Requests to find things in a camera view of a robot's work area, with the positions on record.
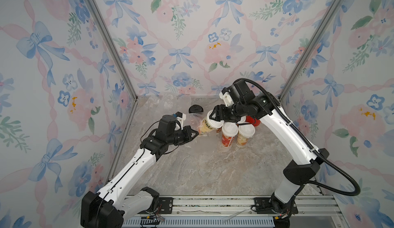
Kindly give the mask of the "clear plastic carrier bag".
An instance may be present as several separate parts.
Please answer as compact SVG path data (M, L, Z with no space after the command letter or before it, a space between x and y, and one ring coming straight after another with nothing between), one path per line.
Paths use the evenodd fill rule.
M199 136L206 136L210 132L216 132L224 125L224 121L216 121L215 115L212 119L210 115L213 110L206 112L205 114L192 113L187 115L186 124L190 125L192 129L198 131Z

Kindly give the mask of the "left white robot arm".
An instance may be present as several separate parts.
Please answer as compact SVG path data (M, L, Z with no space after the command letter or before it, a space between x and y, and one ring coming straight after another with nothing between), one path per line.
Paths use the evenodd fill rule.
M83 197L80 221L83 228L120 228L136 214L157 212L160 197L157 191L144 187L133 197L127 195L144 173L167 154L170 146L182 146L198 136L198 131L183 125L185 120L186 114L181 112L164 115L128 164L96 193L88 192Z

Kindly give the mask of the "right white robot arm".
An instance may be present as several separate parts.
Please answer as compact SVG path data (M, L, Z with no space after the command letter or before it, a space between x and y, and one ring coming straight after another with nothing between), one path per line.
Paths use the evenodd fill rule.
M284 145L292 161L284 169L284 178L267 204L255 211L272 210L280 216L290 215L295 197L315 177L324 162L319 149L306 139L285 114L279 101L258 83L240 78L220 92L222 105L214 107L209 118L221 122L239 122L250 116L267 126Z

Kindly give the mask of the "spare clear plastic bags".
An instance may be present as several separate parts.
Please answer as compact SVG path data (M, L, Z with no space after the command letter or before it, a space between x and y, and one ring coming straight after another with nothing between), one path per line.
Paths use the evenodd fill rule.
M163 96L142 98L136 111L137 118L145 120L160 119L163 115L182 112L187 114L191 106L191 97L188 95L176 96L172 93Z

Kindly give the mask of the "red cup white lid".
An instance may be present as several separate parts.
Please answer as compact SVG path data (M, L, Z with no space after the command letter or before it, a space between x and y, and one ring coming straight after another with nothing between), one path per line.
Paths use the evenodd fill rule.
M227 148L231 146L232 141L238 134L238 126L236 123L226 122L222 126L222 146Z

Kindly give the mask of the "red cup black lid left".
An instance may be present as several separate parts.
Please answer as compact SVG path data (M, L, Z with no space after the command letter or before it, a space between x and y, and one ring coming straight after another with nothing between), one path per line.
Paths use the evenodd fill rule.
M204 109L200 105L192 105L188 109L189 114L203 113Z

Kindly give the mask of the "white lid cup right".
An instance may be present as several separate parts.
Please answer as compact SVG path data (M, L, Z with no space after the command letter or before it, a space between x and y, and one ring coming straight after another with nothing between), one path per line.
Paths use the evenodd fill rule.
M237 124L242 124L246 122L246 116L241 117L241 119L237 122Z

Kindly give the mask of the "white lid cup back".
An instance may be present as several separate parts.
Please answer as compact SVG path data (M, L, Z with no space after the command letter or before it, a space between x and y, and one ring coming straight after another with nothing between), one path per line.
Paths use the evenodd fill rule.
M236 144L240 148L246 147L248 141L255 134L255 127L252 124L240 125L238 127L239 132L237 134Z

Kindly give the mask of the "red straw holder cup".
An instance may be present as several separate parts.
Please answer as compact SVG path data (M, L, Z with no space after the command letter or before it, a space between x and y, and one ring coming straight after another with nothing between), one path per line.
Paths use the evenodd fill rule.
M257 127L261 124L261 121L258 119L255 119L251 116L246 116L245 122L252 124L254 127Z

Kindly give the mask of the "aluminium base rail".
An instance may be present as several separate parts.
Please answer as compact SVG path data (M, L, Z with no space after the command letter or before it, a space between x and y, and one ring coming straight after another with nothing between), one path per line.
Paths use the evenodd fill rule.
M332 196L298 196L289 219L252 210L267 196L164 196L157 214L138 214L124 228L346 228Z

